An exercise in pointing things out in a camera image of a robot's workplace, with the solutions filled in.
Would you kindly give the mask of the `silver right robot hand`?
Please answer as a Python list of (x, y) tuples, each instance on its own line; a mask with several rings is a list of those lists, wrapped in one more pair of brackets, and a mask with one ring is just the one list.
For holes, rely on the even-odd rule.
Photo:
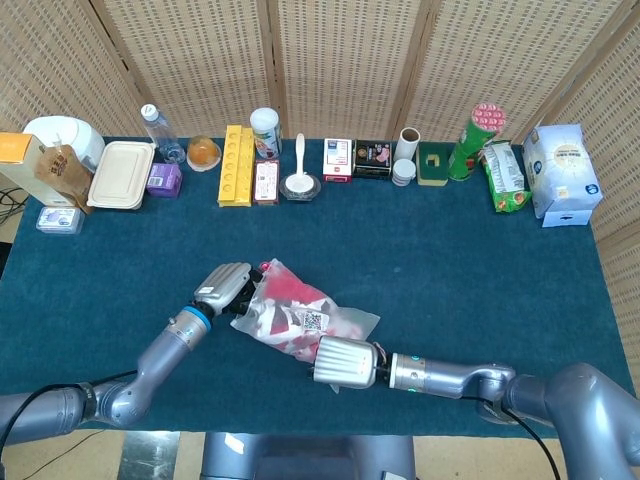
[(368, 389), (387, 363), (388, 355), (377, 342), (325, 335), (318, 343), (311, 378), (335, 392)]

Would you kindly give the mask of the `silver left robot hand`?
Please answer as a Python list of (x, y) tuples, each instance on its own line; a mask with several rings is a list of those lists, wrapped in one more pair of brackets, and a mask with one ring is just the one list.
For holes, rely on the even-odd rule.
[(194, 292), (194, 304), (214, 316), (245, 315), (263, 274), (246, 262), (218, 266)]

